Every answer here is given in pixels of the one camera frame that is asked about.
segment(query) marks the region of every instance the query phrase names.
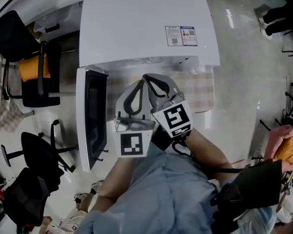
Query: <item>shoe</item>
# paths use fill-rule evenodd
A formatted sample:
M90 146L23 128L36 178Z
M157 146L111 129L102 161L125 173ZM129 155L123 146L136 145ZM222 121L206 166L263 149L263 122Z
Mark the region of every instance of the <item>shoe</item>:
M88 193L79 193L74 195L74 201L79 198L81 201L88 195Z
M269 23L265 23L263 18L259 18L258 21L259 21L260 24L264 25L265 28L266 28L266 27L268 26L268 24L269 24Z
M103 184L103 180L100 180L99 182L96 182L96 183L92 184L91 188L94 189L94 191L96 193L98 193L100 188L101 188L101 186L102 186L102 184Z
M268 40L271 40L271 39L272 39L272 36L268 36L268 35L267 35L265 29L260 29L260 32L261 32L262 35L263 35L264 37L266 37Z

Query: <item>white floor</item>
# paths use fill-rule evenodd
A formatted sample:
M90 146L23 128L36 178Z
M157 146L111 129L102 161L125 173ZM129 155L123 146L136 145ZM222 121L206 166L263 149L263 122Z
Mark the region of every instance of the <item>white floor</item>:
M195 127L221 148L230 162L244 159L237 164L241 166L246 163L251 144L252 151L265 147L268 132L258 127L259 119L273 127L274 118L280 119L286 107L284 93L293 81L293 57L281 50L293 50L293 40L291 34L285 37L275 34L272 41L261 35L254 12L262 4L258 0L207 2L221 66L214 69L215 106L209 112L194 115ZM65 75L73 81L73 74L74 70ZM74 90L73 83L63 82L63 85L68 91ZM40 109L35 116L24 119L13 134L0 133L0 145L4 144L8 153L21 150L23 131L48 133L50 122L57 118L65 129L62 136L66 146L76 144L75 98L65 97L59 106ZM104 161L97 162L91 173L81 171L78 153L65 157L74 162L77 169L62 176L60 189L47 200L46 215L56 221L64 218L74 207L75 192L88 192L91 183L106 176L116 161L115 153L102 153L101 157ZM0 150L0 170L7 179L18 175L25 166L23 157L13 159L11 164L11 168L6 166Z

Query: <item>pink cloth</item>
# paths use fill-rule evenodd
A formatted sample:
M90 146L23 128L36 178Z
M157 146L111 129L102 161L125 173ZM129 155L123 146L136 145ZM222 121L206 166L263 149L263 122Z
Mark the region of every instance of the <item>pink cloth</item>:
M293 126L285 125L280 126L270 132L268 144L266 147L266 152L264 159L273 158L278 147L281 145L283 139L293 137ZM289 162L283 160L282 161L282 171L293 171L293 164L291 165Z

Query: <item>light blue shirt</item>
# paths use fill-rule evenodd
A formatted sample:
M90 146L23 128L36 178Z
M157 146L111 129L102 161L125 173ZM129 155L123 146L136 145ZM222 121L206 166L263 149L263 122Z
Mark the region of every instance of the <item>light blue shirt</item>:
M90 212L75 234L210 234L217 211L210 200L215 195L216 187L189 157L165 153L151 143L127 192L105 213ZM273 210L253 214L255 220L244 221L235 233L270 233ZM260 222L259 228L253 228L254 221Z

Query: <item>washing machine door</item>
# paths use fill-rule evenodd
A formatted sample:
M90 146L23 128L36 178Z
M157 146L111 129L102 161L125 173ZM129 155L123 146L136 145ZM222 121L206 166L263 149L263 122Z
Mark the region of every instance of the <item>washing machine door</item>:
M107 74L95 67L77 70L76 122L82 168L90 172L106 146Z

